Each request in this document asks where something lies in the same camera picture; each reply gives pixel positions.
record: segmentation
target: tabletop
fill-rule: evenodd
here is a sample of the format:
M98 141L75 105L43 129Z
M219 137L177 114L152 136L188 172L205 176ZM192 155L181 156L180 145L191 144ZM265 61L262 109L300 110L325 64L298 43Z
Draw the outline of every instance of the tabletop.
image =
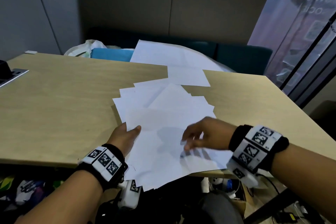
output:
M29 72L0 88L0 163L75 167L121 123L119 89L167 77L167 67L51 54L23 54L10 67ZM267 77L205 70L205 96L217 118L262 124L290 142L336 159L336 142ZM221 176L210 171L205 176Z

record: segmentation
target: table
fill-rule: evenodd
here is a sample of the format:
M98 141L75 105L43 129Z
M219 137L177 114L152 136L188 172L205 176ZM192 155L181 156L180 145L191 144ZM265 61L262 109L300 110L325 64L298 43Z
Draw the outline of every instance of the table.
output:
M112 100L120 88L167 77L166 66L40 53L8 63L30 71L0 88L0 163L75 167L120 124ZM211 87L184 88L205 96L219 119L263 124L291 143L336 159L335 141L265 76L207 70L205 75Z

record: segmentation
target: forearm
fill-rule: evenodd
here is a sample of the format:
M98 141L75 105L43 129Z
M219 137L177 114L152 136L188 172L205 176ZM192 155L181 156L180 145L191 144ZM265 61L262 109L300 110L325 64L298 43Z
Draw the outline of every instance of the forearm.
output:
M92 174L76 171L16 223L87 223L102 193L101 185Z
M336 161L290 144L275 154L271 173L294 193L336 223Z

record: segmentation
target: human hand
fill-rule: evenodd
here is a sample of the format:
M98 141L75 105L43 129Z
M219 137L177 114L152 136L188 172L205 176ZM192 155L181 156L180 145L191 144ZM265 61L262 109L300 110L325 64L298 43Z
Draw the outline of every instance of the human hand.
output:
M126 157L131 151L134 141L140 134L140 131L141 126L137 126L136 128L127 131L126 122L124 122L114 129L107 143L117 147L123 153L124 157Z
M231 137L237 126L222 120L205 117L199 122L191 124L184 131L182 141L187 141L184 150L196 147L228 150Z

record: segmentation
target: white plastic bag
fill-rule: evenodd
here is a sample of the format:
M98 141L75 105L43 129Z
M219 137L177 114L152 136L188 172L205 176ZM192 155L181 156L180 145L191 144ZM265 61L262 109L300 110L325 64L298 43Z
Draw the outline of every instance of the white plastic bag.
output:
M89 58L93 48L106 48L106 46L98 40L86 40L85 44L70 48L64 55Z

